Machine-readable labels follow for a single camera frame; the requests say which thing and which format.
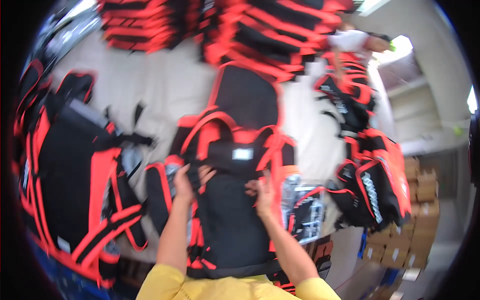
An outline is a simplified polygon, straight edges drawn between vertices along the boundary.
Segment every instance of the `cardboard box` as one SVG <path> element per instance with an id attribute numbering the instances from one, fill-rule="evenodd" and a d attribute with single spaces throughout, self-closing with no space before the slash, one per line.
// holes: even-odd
<path id="1" fill-rule="evenodd" d="M 399 269 L 403 267 L 403 263 L 407 258 L 407 251 L 400 251 L 400 249 L 385 250 L 384 257 L 382 258 L 382 265 Z"/>
<path id="2" fill-rule="evenodd" d="M 404 163 L 407 181 L 416 181 L 420 172 L 420 161 L 416 157 L 406 157 Z"/>
<path id="3" fill-rule="evenodd" d="M 439 219 L 440 205 L 438 200 L 422 203 L 415 221 L 415 230 L 436 231 Z"/>
<path id="4" fill-rule="evenodd" d="M 430 252 L 433 241 L 435 241 L 435 231 L 432 230 L 413 230 L 412 241 L 410 242 L 411 252 Z"/>
<path id="5" fill-rule="evenodd" d="M 409 182 L 408 183 L 408 189 L 410 190 L 410 202 L 416 202 L 417 201 L 417 189 L 418 185 L 416 182 Z"/>
<path id="6" fill-rule="evenodd" d="M 408 252 L 408 249 L 410 248 L 410 240 L 411 239 L 405 236 L 391 237 L 387 243 L 387 249 L 399 249 L 400 251 Z"/>
<path id="7" fill-rule="evenodd" d="M 428 252 L 416 252 L 410 251 L 407 254 L 407 258 L 405 259 L 404 267 L 406 269 L 410 268 L 418 268 L 423 269 L 427 265 L 427 259 L 430 251 Z"/>
<path id="8" fill-rule="evenodd" d="M 417 181 L 419 182 L 419 186 L 422 184 L 431 184 L 432 182 L 437 181 L 437 173 L 435 173 L 434 169 L 431 170 L 423 170 L 418 176 Z"/>
<path id="9" fill-rule="evenodd" d="M 419 169 L 420 170 L 420 161 L 416 157 L 405 157 L 403 159 L 405 170 L 407 169 Z"/>
<path id="10" fill-rule="evenodd" d="M 386 245 L 390 240 L 390 226 L 386 229 L 367 236 L 367 243 Z"/>
<path id="11" fill-rule="evenodd" d="M 438 183 L 435 182 L 434 185 L 428 186 L 419 186 L 417 188 L 417 201 L 418 202 L 429 202 L 433 201 L 438 197 Z"/>
<path id="12" fill-rule="evenodd" d="M 392 238 L 405 238 L 411 240 L 413 236 L 413 225 L 404 224 L 402 227 L 393 225 L 390 234 L 392 235 Z"/>
<path id="13" fill-rule="evenodd" d="M 363 260 L 380 263 L 385 252 L 385 247 L 378 244 L 368 244 L 363 251 Z"/>

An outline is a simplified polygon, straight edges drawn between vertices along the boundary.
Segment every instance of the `backpack strap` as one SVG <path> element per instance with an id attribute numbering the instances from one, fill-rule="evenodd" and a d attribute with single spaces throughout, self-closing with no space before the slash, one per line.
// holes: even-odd
<path id="1" fill-rule="evenodd" d="M 88 232 L 73 251 L 72 259 L 87 268 L 111 239 L 138 222 L 143 214 L 144 209 L 141 205 L 131 206 L 114 213 L 112 217 L 100 222 L 95 230 Z"/>
<path id="2" fill-rule="evenodd" d="M 111 186 L 115 195 L 115 204 L 117 211 L 122 211 L 125 208 L 132 207 L 135 205 L 141 205 L 138 200 L 135 192 L 128 183 L 128 178 L 126 172 L 123 170 L 121 164 L 121 154 L 116 158 L 117 161 L 117 170 L 115 173 L 111 174 Z M 134 223 L 132 226 L 125 229 L 130 244 L 132 244 L 135 251 L 140 252 L 147 246 L 147 238 L 142 228 L 140 222 Z"/>
<path id="3" fill-rule="evenodd" d="M 172 208 L 172 198 L 168 186 L 165 167 L 156 162 L 146 168 L 146 188 L 149 205 L 147 211 L 152 219 L 158 235 L 162 234 Z"/>

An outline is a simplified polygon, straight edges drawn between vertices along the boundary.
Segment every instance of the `light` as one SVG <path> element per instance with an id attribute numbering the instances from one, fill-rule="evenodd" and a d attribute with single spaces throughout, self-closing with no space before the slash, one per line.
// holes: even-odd
<path id="1" fill-rule="evenodd" d="M 382 64 L 405 57 L 410 54 L 413 49 L 410 39 L 406 36 L 397 36 L 392 40 L 392 44 L 396 48 L 395 52 L 390 50 L 386 50 L 383 53 L 374 52 L 372 56 L 375 57 L 380 64 Z"/>
<path id="2" fill-rule="evenodd" d="M 478 107 L 477 107 L 477 98 L 475 97 L 475 91 L 473 91 L 473 85 L 472 85 L 472 88 L 470 89 L 470 94 L 468 95 L 468 98 L 467 98 L 467 104 L 470 112 L 474 114 L 475 111 L 478 109 Z"/>

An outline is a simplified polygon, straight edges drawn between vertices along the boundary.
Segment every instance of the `white wall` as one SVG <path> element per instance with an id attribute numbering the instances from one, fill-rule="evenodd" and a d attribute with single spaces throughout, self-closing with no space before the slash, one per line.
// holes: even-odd
<path id="1" fill-rule="evenodd" d="M 366 17 L 352 16 L 351 21 L 359 30 L 391 37 L 404 35 L 410 39 L 441 122 L 448 124 L 432 132 L 428 141 L 420 138 L 402 143 L 406 152 L 436 152 L 465 143 L 467 135 L 455 136 L 451 127 L 469 118 L 467 97 L 472 83 L 456 40 L 434 3 L 431 0 L 390 0 Z"/>
<path id="2" fill-rule="evenodd" d="M 411 141 L 442 128 L 428 86 L 390 97 L 397 142 Z"/>

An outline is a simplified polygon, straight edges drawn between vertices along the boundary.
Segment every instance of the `white label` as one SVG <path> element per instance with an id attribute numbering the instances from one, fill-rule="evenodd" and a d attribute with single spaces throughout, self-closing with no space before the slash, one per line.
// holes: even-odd
<path id="1" fill-rule="evenodd" d="M 26 190 L 27 182 L 28 182 L 28 172 L 30 171 L 30 165 L 28 164 L 28 159 L 25 161 L 25 168 L 24 168 L 24 181 L 22 182 L 22 188 Z"/>
<path id="2" fill-rule="evenodd" d="M 57 244 L 59 245 L 60 249 L 70 254 L 70 243 L 68 243 L 66 240 L 62 239 L 61 237 L 57 237 Z"/>
<path id="3" fill-rule="evenodd" d="M 408 266 L 411 268 L 413 266 L 413 262 L 415 261 L 415 255 L 412 255 L 410 257 L 410 260 L 408 261 Z"/>
<path id="4" fill-rule="evenodd" d="M 428 216 L 428 203 L 425 203 L 423 205 L 423 214 Z"/>
<path id="5" fill-rule="evenodd" d="M 392 255 L 392 260 L 393 261 L 396 261 L 396 257 L 398 256 L 398 252 L 400 250 L 398 248 L 395 248 L 395 250 L 393 251 L 393 255 Z"/>
<path id="6" fill-rule="evenodd" d="M 235 160 L 251 160 L 253 158 L 253 148 L 242 149 L 237 148 L 232 152 L 232 159 Z"/>
<path id="7" fill-rule="evenodd" d="M 373 214 L 375 215 L 375 220 L 377 221 L 378 224 L 380 224 L 383 221 L 383 218 L 382 218 L 382 215 L 380 214 L 380 209 L 378 207 L 377 191 L 370 177 L 370 174 L 365 172 L 361 180 L 363 182 L 363 185 L 365 186 L 365 190 L 367 191 L 368 197 L 370 199 L 370 204 L 373 210 Z"/>

